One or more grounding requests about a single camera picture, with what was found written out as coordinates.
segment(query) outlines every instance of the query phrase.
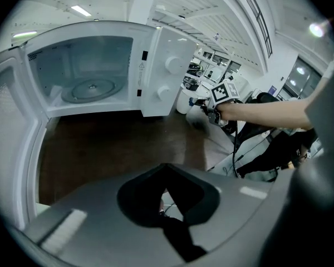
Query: person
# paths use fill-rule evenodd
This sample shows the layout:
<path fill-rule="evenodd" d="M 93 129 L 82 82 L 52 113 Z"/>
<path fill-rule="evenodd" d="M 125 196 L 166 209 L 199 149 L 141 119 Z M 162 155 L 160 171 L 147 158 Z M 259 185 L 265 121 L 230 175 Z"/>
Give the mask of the person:
<path fill-rule="evenodd" d="M 238 177 L 245 178 L 246 174 L 254 171 L 275 169 L 288 164 L 290 161 L 297 167 L 300 162 L 304 162 L 307 152 L 316 139 L 317 135 L 314 129 L 296 132 L 291 136 L 281 131 L 271 141 L 263 154 L 237 168 Z"/>
<path fill-rule="evenodd" d="M 223 120 L 245 121 L 269 127 L 310 130 L 312 125 L 304 110 L 323 90 L 333 73 L 334 57 L 314 92 L 302 100 L 263 104 L 221 103 L 218 105 L 217 110 Z"/>

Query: window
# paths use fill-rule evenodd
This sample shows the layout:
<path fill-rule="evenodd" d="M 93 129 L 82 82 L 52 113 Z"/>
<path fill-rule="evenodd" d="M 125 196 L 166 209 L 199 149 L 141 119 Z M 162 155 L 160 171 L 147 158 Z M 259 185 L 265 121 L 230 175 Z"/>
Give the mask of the window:
<path fill-rule="evenodd" d="M 295 98 L 304 99 L 313 93 L 321 75 L 298 58 L 282 90 Z"/>
<path fill-rule="evenodd" d="M 214 56 L 213 61 L 216 62 L 218 65 L 226 66 L 228 63 L 228 59 L 221 57 L 221 56 Z"/>
<path fill-rule="evenodd" d="M 240 69 L 240 66 L 241 66 L 240 64 L 232 61 L 228 66 L 227 72 L 230 72 L 231 74 L 237 73 Z"/>
<path fill-rule="evenodd" d="M 205 57 L 205 58 L 207 58 L 207 59 L 211 59 L 211 57 L 212 57 L 212 53 L 210 53 L 210 52 L 204 52 L 203 53 L 203 56 Z"/>
<path fill-rule="evenodd" d="M 277 95 L 277 98 L 280 101 L 288 101 L 289 99 L 292 98 L 292 96 L 284 88 L 282 88 L 279 94 Z"/>

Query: white microwave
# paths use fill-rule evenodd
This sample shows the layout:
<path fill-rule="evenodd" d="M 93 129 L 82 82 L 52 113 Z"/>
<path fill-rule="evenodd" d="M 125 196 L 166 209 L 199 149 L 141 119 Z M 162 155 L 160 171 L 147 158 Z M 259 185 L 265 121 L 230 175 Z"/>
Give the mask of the white microwave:
<path fill-rule="evenodd" d="M 52 117 L 141 110 L 166 116 L 196 44 L 165 28 L 92 21 L 0 53 L 0 213 L 36 217 L 38 156 Z"/>

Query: white wall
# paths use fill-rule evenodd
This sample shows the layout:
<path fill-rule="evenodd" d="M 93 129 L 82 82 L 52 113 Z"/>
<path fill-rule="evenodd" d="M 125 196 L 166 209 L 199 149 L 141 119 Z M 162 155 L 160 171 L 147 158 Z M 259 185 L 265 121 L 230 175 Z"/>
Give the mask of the white wall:
<path fill-rule="evenodd" d="M 276 37 L 291 45 L 299 53 L 299 57 L 320 74 L 324 73 L 333 59 L 334 43 L 328 35 L 316 38 L 310 33 L 311 23 L 325 19 L 313 3 L 310 0 L 257 0 L 257 2 L 267 26 L 269 26 L 267 18 L 273 20 Z"/>
<path fill-rule="evenodd" d="M 204 61 L 201 61 L 199 64 L 201 66 L 203 66 L 203 70 L 205 71 L 205 69 L 206 69 L 206 67 L 207 67 L 208 64 L 206 62 L 204 62 Z"/>
<path fill-rule="evenodd" d="M 233 76 L 235 78 L 238 76 L 244 77 L 253 90 L 258 88 L 262 92 L 268 92 L 271 86 L 274 86 L 277 90 L 273 95 L 277 96 L 291 73 L 298 52 L 277 38 L 274 40 L 273 48 L 274 52 L 269 59 L 266 74 L 262 75 L 247 65 L 241 65 L 239 72 Z"/>

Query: gray plastic surface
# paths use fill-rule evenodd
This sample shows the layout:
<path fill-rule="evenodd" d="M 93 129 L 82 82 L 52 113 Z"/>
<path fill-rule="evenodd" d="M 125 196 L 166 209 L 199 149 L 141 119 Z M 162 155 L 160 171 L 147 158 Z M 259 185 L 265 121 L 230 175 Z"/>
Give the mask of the gray plastic surface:
<path fill-rule="evenodd" d="M 220 205 L 212 218 L 203 225 L 190 228 L 194 244 L 211 251 L 193 264 L 201 262 L 200 266 L 206 266 L 207 262 L 214 262 L 213 258 L 225 257 L 227 254 L 231 262 L 236 257 L 240 260 L 235 252 L 237 248 L 242 250 L 247 241 L 255 242 L 248 244 L 248 248 L 255 251 L 249 253 L 250 256 L 243 257 L 245 260 L 248 258 L 248 262 L 254 262 L 283 206 L 292 173 L 282 173 L 275 184 L 270 184 L 233 179 L 192 169 L 186 171 L 211 183 L 221 192 Z M 121 185 L 140 174 L 115 177 L 77 189 L 39 216 L 25 233 L 33 238 L 35 233 L 42 233 L 45 227 L 48 230 L 49 226 L 52 226 L 50 221 L 55 221 L 56 217 L 62 217 L 74 208 L 87 212 L 88 216 L 67 244 L 60 259 L 77 266 L 107 266 L 108 263 L 112 266 L 183 264 L 183 260 L 169 244 L 162 229 L 137 226 L 122 214 L 117 205 L 116 193 Z M 269 193 L 271 189 L 271 196 L 262 200 L 241 193 L 242 187 L 261 193 Z M 237 243 L 229 245 L 229 242 L 234 240 Z M 219 258 L 218 262 L 219 264 L 214 265 L 229 260 Z"/>

